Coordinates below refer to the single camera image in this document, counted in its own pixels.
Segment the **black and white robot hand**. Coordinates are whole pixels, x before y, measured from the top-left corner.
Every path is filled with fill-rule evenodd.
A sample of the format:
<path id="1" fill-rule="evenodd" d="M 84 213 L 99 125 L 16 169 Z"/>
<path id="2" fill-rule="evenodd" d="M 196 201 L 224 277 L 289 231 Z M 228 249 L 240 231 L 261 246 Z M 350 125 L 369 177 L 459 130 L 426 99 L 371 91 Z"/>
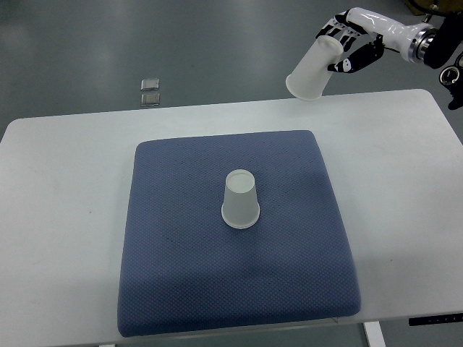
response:
<path id="1" fill-rule="evenodd" d="M 386 50 L 399 53 L 405 61 L 421 63 L 436 33 L 437 30 L 428 23 L 405 25 L 385 15 L 355 7 L 332 17 L 317 36 L 340 34 L 339 42 L 345 52 L 358 38 L 371 38 L 348 57 L 327 66 L 330 72 L 351 74 L 379 60 Z"/>

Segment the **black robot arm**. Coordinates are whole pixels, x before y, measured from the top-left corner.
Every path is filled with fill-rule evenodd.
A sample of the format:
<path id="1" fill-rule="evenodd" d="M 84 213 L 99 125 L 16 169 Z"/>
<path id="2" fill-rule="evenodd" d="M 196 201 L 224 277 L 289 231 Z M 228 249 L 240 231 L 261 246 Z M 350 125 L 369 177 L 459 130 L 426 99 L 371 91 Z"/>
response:
<path id="1" fill-rule="evenodd" d="M 462 43 L 462 1 L 409 1 L 417 11 L 443 18 L 433 41 L 424 53 L 424 63 L 432 69 L 443 67 Z M 452 65 L 441 70 L 439 82 L 451 94 L 448 109 L 462 107 L 462 53 Z"/>

